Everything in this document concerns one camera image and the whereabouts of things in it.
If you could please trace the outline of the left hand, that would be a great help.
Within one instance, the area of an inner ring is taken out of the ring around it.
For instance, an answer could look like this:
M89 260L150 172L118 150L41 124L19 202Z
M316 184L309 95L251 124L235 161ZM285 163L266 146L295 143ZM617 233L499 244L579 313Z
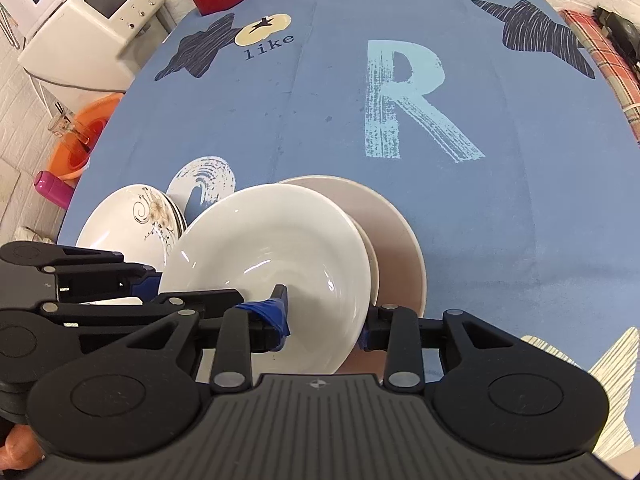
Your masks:
M16 425L0 448L0 469L26 470L38 464L44 456L32 428Z

